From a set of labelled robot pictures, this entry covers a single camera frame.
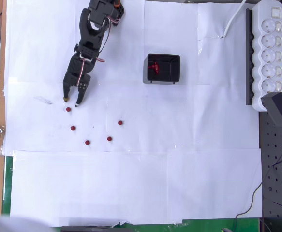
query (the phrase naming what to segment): power strip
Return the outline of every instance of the power strip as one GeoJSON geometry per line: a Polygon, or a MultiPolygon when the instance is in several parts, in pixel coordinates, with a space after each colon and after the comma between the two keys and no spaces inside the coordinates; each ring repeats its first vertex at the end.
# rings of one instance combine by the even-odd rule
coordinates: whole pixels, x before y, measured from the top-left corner
{"type": "Polygon", "coordinates": [[[267,111],[261,98],[267,93],[282,92],[282,4],[262,0],[252,8],[252,106],[267,111]]]}

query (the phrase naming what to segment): power switch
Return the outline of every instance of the power switch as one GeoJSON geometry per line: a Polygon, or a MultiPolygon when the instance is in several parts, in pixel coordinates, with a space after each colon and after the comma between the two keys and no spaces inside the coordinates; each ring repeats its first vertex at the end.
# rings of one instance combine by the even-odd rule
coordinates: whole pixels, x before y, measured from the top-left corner
{"type": "Polygon", "coordinates": [[[281,18],[281,8],[272,6],[272,18],[281,18]]]}

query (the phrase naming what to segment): red plastic piece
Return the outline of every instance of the red plastic piece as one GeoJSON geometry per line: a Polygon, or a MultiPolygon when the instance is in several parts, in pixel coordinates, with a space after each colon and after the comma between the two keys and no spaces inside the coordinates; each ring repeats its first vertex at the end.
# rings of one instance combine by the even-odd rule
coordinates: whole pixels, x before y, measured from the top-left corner
{"type": "Polygon", "coordinates": [[[154,69],[156,74],[158,75],[159,74],[159,66],[157,64],[157,62],[155,62],[155,64],[151,65],[148,67],[149,69],[154,69]]]}

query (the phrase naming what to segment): red wire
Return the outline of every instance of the red wire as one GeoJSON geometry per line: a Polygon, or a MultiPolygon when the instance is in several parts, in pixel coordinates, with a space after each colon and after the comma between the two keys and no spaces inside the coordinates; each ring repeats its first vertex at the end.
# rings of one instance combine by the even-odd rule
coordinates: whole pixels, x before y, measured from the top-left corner
{"type": "Polygon", "coordinates": [[[79,85],[79,81],[81,80],[81,76],[83,74],[83,69],[84,69],[84,64],[85,64],[85,59],[84,58],[81,58],[81,60],[83,61],[83,64],[82,64],[82,69],[81,69],[81,72],[79,73],[79,77],[78,77],[78,81],[77,81],[77,87],[79,85]]]}

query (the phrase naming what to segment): robotic arm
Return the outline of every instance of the robotic arm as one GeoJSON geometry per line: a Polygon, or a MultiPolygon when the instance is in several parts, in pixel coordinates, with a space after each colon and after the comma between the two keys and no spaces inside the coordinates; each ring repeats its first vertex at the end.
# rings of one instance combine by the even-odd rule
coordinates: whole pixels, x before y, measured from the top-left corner
{"type": "Polygon", "coordinates": [[[124,8],[120,0],[91,0],[89,7],[83,9],[79,22],[81,40],[75,46],[75,53],[63,79],[63,99],[65,102],[69,100],[71,86],[78,88],[75,106],[78,107],[82,102],[90,81],[88,73],[93,70],[96,61],[104,62],[98,56],[102,51],[100,48],[105,31],[108,27],[111,28],[111,24],[117,26],[123,13],[124,8]]]}

